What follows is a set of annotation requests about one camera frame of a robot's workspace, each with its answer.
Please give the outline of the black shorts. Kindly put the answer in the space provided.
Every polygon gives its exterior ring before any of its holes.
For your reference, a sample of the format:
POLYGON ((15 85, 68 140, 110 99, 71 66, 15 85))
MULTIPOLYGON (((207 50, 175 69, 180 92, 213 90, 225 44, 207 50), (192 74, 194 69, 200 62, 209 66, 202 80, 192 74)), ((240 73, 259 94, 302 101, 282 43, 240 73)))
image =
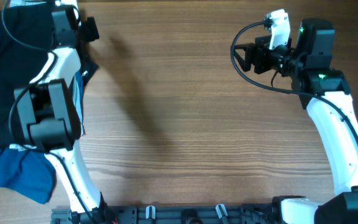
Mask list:
MULTIPOLYGON (((1 34, 10 45, 0 52, 1 76, 14 82, 13 89, 23 88, 35 78, 52 58, 46 49, 56 43, 53 39, 53 6, 50 3, 17 6, 0 12, 1 34)), ((24 143, 18 115, 10 118, 7 127, 14 143, 24 143)))

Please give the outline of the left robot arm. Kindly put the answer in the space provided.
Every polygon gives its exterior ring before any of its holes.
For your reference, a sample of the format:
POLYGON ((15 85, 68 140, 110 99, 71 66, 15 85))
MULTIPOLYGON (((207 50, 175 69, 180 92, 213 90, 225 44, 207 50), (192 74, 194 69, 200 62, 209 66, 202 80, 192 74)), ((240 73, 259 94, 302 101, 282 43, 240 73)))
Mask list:
POLYGON ((14 92, 9 112, 17 112, 24 148, 44 154, 54 166, 70 199, 72 223, 115 223, 115 214, 91 180, 80 152, 82 125, 67 84, 80 69, 76 45, 80 12, 76 1, 53 1, 57 46, 46 50, 47 63, 29 85, 14 92))

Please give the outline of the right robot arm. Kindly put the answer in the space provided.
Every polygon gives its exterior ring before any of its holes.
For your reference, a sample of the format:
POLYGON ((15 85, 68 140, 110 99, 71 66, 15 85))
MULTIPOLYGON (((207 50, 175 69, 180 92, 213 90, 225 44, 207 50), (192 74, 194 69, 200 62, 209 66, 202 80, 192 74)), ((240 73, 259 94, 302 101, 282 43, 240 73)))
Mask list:
POLYGON ((297 95, 324 146, 334 183, 334 197, 325 203, 302 196, 273 200, 272 223, 358 223, 358 122, 350 86, 331 67, 335 30, 325 19, 301 22, 296 45, 291 44, 287 16, 267 16, 260 25, 270 33, 253 43, 234 39, 230 58, 236 72, 261 74, 274 70, 291 79, 289 95, 297 95))

